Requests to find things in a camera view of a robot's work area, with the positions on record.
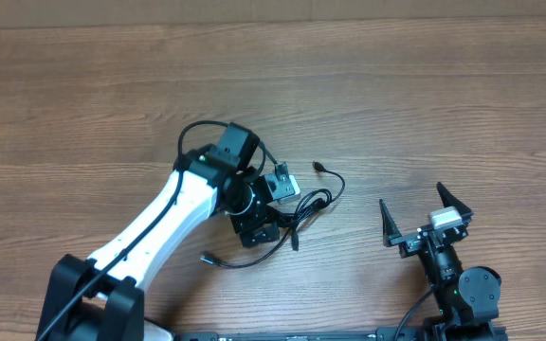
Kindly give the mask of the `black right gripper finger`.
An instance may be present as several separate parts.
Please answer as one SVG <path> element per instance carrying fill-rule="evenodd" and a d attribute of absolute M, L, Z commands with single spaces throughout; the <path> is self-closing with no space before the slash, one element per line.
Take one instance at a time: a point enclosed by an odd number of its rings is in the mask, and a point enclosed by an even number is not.
<path fill-rule="evenodd" d="M 461 200 L 455 197 L 442 182 L 436 184 L 436 189 L 444 207 L 453 206 L 463 219 L 470 219 L 473 216 L 473 211 L 470 207 L 464 204 Z"/>
<path fill-rule="evenodd" d="M 382 216 L 383 245 L 386 247 L 394 246 L 396 240 L 401 238 L 402 235 L 383 199 L 379 200 L 379 207 Z"/>

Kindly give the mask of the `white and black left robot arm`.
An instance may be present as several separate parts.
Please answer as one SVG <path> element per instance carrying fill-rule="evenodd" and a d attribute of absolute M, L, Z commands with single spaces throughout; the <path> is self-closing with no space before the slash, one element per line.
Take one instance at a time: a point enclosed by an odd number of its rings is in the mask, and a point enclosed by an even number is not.
<path fill-rule="evenodd" d="M 227 123 L 216 144 L 179 153 L 155 199 L 112 241 L 53 267 L 36 334 L 44 340 L 172 340 L 145 317 L 145 293 L 176 247 L 217 209 L 247 213 L 260 174 L 249 163 L 264 143 Z"/>

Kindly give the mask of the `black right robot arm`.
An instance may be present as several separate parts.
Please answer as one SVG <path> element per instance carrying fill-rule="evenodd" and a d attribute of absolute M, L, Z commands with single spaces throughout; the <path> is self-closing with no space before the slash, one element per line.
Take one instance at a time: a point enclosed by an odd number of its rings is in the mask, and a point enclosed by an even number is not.
<path fill-rule="evenodd" d="M 443 207 L 428 214 L 428 223 L 413 233 L 399 231 L 384 201 L 379 202 L 383 244 L 396 246 L 401 258 L 416 256 L 424 267 L 428 291 L 395 328 L 379 328 L 390 340 L 507 341 L 499 317 L 501 276 L 486 266 L 463 269 L 454 244 L 468 236 L 473 211 L 437 183 Z"/>

